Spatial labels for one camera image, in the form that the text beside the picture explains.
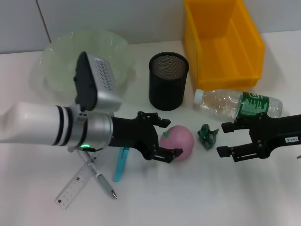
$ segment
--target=plastic water bottle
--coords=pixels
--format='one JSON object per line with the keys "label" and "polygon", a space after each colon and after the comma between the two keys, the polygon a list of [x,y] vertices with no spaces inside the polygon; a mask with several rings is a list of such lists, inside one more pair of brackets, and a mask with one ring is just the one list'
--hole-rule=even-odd
{"label": "plastic water bottle", "polygon": [[261,112],[278,118],[282,113],[282,102],[276,98],[229,89],[210,92],[197,89],[194,104],[201,112],[218,118],[235,119],[237,116],[256,115]]}

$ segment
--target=green indicator light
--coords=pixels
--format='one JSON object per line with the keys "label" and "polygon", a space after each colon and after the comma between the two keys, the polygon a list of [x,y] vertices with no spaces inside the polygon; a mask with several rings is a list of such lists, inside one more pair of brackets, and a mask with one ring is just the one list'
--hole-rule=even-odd
{"label": "green indicator light", "polygon": [[80,146],[81,148],[84,148],[84,147],[90,147],[90,145],[82,145]]}

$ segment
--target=plastic bowl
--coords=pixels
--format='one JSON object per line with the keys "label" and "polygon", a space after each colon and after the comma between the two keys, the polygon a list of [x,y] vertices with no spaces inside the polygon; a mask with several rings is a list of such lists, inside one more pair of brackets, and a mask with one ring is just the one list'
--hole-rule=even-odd
{"label": "plastic bowl", "polygon": [[49,87],[63,96],[76,96],[73,82],[79,54],[101,57],[110,62],[117,85],[121,85],[134,58],[128,42],[115,33],[101,30],[71,32],[53,41],[43,52],[40,62]]}

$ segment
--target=black stripe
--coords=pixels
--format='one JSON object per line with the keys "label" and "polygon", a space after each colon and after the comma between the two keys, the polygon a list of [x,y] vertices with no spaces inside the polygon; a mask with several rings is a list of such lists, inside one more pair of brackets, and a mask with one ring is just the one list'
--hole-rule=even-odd
{"label": "black stripe", "polygon": [[69,139],[70,139],[70,136],[71,136],[71,131],[72,131],[72,127],[73,127],[73,115],[72,115],[72,111],[69,107],[64,107],[67,111],[67,114],[68,114],[68,128],[67,128],[67,133],[66,133],[66,136],[65,136],[65,140],[64,142],[60,145],[60,146],[65,146],[68,142],[69,142]]}
{"label": "black stripe", "polygon": [[83,133],[81,135],[81,139],[80,139],[79,143],[76,145],[77,147],[81,146],[85,142],[85,139],[87,136],[87,130],[88,130],[88,120],[85,121]]}
{"label": "black stripe", "polygon": [[58,133],[55,142],[52,145],[57,145],[62,138],[63,128],[64,128],[64,113],[61,106],[57,106],[58,112],[60,113],[60,126],[58,128]]}

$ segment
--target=yellow storage box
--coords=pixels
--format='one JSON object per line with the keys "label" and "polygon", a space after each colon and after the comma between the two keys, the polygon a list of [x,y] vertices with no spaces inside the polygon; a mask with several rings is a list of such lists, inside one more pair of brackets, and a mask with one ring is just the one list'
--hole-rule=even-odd
{"label": "yellow storage box", "polygon": [[247,89],[261,78],[264,43],[242,0],[185,0],[185,48],[198,89]]}

